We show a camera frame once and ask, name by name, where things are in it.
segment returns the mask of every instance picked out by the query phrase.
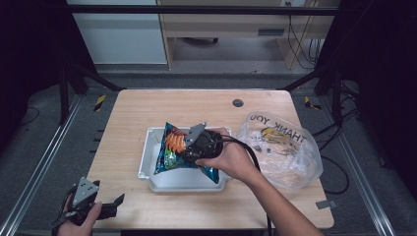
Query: plastic bag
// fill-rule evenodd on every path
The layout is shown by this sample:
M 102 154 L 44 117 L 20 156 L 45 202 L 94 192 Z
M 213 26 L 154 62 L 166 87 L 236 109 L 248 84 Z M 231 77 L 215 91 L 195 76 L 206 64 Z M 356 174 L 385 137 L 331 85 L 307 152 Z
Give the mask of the plastic bag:
M 199 168 L 210 180 L 218 184 L 218 169 L 199 166 L 193 161 L 187 161 L 181 158 L 181 152 L 185 150 L 186 136 L 187 134 L 184 131 L 170 123 L 166 123 L 153 174 L 178 168 Z
M 255 151 L 261 171 L 278 187 L 298 190 L 323 173 L 312 135 L 270 112 L 249 113 L 237 139 Z

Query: person's hand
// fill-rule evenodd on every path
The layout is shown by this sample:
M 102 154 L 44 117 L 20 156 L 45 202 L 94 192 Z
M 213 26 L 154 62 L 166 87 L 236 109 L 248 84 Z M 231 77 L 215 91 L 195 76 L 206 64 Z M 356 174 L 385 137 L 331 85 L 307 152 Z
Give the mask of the person's hand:
M 64 211 L 68 210 L 68 204 L 70 199 L 71 198 L 68 198 Z M 86 220 L 81 226 L 74 224 L 70 220 L 66 220 L 59 227 L 58 236 L 90 236 L 92 227 L 94 226 L 95 221 L 98 219 L 98 216 L 100 215 L 101 206 L 101 202 L 95 203 L 95 205 L 89 211 Z
M 225 128 L 215 129 L 213 131 L 220 133 L 225 140 L 230 139 L 224 137 L 229 135 Z M 246 150 L 239 144 L 232 142 L 223 143 L 223 151 L 220 156 L 216 158 L 197 159 L 196 164 L 220 169 L 228 176 L 244 183 L 248 183 L 253 175 L 259 174 L 258 169 L 255 167 Z

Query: blue snack bag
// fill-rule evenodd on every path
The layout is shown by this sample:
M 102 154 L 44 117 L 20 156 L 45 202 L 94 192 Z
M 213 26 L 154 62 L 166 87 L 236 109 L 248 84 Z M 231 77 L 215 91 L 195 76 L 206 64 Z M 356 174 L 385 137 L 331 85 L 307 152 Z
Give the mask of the blue snack bag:
M 194 161 L 184 159 L 187 133 L 171 125 L 165 124 L 165 130 L 160 145 L 160 151 L 156 160 L 154 175 L 179 168 L 199 168 L 215 184 L 218 184 L 218 169 L 199 166 Z

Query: table top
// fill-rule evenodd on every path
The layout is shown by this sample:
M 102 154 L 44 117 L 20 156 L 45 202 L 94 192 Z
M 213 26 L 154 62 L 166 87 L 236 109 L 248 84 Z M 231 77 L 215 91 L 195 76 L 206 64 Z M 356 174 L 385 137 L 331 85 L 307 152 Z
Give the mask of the table top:
M 234 99 L 244 105 L 236 107 Z M 100 180 L 97 200 L 112 203 L 126 194 L 117 216 L 99 220 L 97 228 L 117 229 L 261 229 L 265 211 L 238 180 L 228 180 L 221 192 L 156 193 L 138 178 L 149 127 L 166 122 L 190 127 L 208 122 L 229 127 L 232 136 L 253 111 L 270 111 L 300 125 L 289 92 L 284 90 L 127 89 L 119 93 L 91 165 L 88 179 Z M 279 191 L 317 227 L 333 226 L 320 180 L 299 191 Z

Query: gray floor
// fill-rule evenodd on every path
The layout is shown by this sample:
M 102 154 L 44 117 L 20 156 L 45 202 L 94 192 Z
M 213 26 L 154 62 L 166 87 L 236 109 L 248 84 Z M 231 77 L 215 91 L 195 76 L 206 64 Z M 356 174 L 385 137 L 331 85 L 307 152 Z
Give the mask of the gray floor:
M 180 40 L 172 70 L 154 67 L 104 68 L 102 76 L 119 86 L 128 88 L 200 88 L 200 89 L 277 89 L 301 78 L 309 69 L 296 66 L 285 69 L 282 57 L 273 39 L 221 38 L 218 44 L 205 40 Z M 98 148 L 102 130 L 105 129 L 117 92 L 87 79 L 90 86 L 86 95 L 74 95 L 80 108 L 71 123 L 69 131 L 56 149 L 48 170 L 40 179 L 40 185 L 25 209 L 25 215 L 18 218 L 18 234 L 48 234 L 49 222 L 56 216 L 65 192 L 86 176 Z M 325 109 L 316 110 L 304 105 L 304 97 L 310 97 L 313 104 L 323 108 L 330 102 L 329 96 L 316 97 L 311 81 L 291 92 L 302 126 L 312 134 L 331 123 Z M 16 207 L 21 193 L 30 183 L 31 174 L 42 160 L 48 144 L 59 128 L 59 89 L 51 87 L 35 94 L 30 107 L 39 111 L 32 122 L 16 133 L 12 144 L 0 158 L 0 220 L 3 222 Z M 98 97 L 106 95 L 100 111 L 93 111 Z M 343 113 L 355 108 L 351 100 L 343 103 Z M 36 116 L 35 109 L 29 109 L 25 121 Z M 319 147 L 332 131 L 317 138 Z M 328 200 L 335 200 L 333 208 L 334 227 L 324 229 L 327 235 L 393 235 L 381 232 L 376 225 L 375 210 L 364 199 L 363 183 L 357 179 L 355 170 L 349 164 L 349 153 L 342 146 L 342 139 L 348 142 L 354 159 L 365 173 L 368 186 L 377 199 L 388 226 L 396 235 L 417 235 L 417 203 L 407 192 L 394 170 L 381 168 L 377 153 L 368 137 L 364 125 L 356 117 L 343 124 L 339 139 L 331 142 L 322 155 L 333 159 L 348 173 L 350 187 L 342 195 L 327 194 Z M 331 162 L 324 160 L 325 172 L 321 179 L 328 191 L 338 191 L 345 185 L 344 175 Z M 114 233 L 118 231 L 98 231 Z

